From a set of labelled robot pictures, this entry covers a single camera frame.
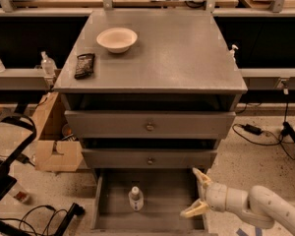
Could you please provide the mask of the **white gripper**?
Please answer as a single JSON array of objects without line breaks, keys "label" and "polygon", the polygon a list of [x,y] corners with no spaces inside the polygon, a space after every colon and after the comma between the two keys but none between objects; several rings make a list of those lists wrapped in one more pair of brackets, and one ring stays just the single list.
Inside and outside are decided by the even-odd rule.
[{"label": "white gripper", "polygon": [[212,183],[211,179],[200,169],[193,168],[197,180],[205,188],[205,201],[197,199],[180,215],[191,218],[206,213],[209,208],[219,212],[247,213],[249,208],[248,192],[227,187],[224,184]]}]

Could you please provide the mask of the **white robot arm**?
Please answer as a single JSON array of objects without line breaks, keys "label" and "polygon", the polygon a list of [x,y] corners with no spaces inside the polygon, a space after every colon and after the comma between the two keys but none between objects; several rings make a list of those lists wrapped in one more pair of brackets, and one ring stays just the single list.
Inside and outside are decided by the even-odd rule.
[{"label": "white robot arm", "polygon": [[230,188],[213,182],[198,168],[192,169],[201,186],[202,195],[180,215],[191,218],[209,210],[230,212],[242,221],[270,229],[275,222],[295,236],[295,206],[264,186],[254,186],[249,191]]}]

